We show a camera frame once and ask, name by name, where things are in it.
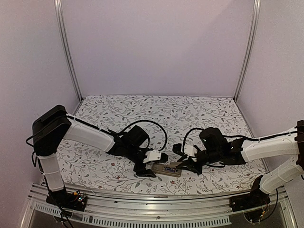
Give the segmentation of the black AAA battery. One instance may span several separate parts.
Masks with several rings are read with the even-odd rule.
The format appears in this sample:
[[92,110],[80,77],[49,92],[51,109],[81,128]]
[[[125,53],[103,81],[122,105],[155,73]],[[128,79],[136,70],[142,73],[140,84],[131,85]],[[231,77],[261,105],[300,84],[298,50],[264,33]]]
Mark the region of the black AAA battery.
[[164,168],[165,172],[171,172],[171,173],[176,173],[177,169],[176,168],[171,168],[171,167],[165,167]]

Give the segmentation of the white remote control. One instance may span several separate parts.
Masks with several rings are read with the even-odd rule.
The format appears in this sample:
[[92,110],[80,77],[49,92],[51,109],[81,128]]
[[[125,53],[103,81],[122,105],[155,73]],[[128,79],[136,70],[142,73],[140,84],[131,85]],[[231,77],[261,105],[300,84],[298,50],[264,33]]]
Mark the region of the white remote control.
[[181,170],[176,169],[174,167],[170,167],[163,164],[154,163],[152,165],[152,171],[157,174],[166,175],[166,176],[173,176],[173,177],[180,177]]

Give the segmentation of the remote battery cover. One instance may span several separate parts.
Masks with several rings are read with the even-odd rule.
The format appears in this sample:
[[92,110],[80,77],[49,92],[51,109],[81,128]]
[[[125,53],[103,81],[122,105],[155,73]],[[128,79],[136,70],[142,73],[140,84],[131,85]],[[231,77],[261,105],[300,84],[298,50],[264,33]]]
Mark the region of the remote battery cover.
[[181,165],[182,164],[182,162],[180,161],[180,162],[171,162],[170,164],[169,164],[169,167],[171,167],[171,168],[177,168],[179,165]]

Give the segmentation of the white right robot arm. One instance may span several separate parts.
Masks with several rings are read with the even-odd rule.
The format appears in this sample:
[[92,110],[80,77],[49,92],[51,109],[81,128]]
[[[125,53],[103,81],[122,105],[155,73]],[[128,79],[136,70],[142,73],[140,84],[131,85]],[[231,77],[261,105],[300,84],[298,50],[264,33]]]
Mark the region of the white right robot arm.
[[304,122],[282,133],[262,138],[249,138],[242,135],[223,135],[220,129],[201,129],[199,138],[204,145],[197,146],[185,142],[173,145],[173,152],[180,156],[177,168],[202,174],[202,167],[221,163],[224,166],[243,165],[262,158],[290,155],[290,158],[268,174],[255,179],[246,203],[256,207],[278,187],[283,186],[304,173]]

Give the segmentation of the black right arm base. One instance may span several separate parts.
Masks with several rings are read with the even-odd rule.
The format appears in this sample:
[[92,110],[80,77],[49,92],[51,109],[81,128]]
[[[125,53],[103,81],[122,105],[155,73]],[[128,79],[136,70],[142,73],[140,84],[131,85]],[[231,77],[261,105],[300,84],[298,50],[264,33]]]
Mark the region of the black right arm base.
[[229,198],[229,207],[233,212],[250,210],[244,213],[245,219],[250,223],[259,223],[267,218],[266,213],[269,209],[269,193],[260,190],[262,175],[253,182],[249,193]]

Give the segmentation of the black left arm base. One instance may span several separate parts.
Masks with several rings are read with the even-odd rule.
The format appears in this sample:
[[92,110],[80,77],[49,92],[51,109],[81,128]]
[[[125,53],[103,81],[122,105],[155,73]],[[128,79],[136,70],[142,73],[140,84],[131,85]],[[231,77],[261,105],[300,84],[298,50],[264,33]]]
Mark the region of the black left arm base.
[[65,187],[59,191],[49,190],[46,203],[62,209],[72,209],[83,212],[86,208],[87,194],[80,192],[80,190],[69,193]]

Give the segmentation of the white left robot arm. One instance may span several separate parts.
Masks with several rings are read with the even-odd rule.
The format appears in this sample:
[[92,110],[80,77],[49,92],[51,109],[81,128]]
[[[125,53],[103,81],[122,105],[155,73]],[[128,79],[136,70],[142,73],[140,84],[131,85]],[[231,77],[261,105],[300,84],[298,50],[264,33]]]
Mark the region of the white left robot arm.
[[168,155],[164,153],[165,145],[159,149],[143,145],[151,141],[148,133],[139,126],[144,122],[139,120],[115,132],[72,116],[64,106],[56,105],[33,122],[32,135],[26,139],[26,144],[33,148],[38,158],[53,200],[60,206],[67,206],[71,197],[64,191],[58,148],[64,142],[86,145],[111,156],[128,159],[134,164],[133,171],[138,177],[154,178],[156,175],[146,165],[150,162],[167,162]]

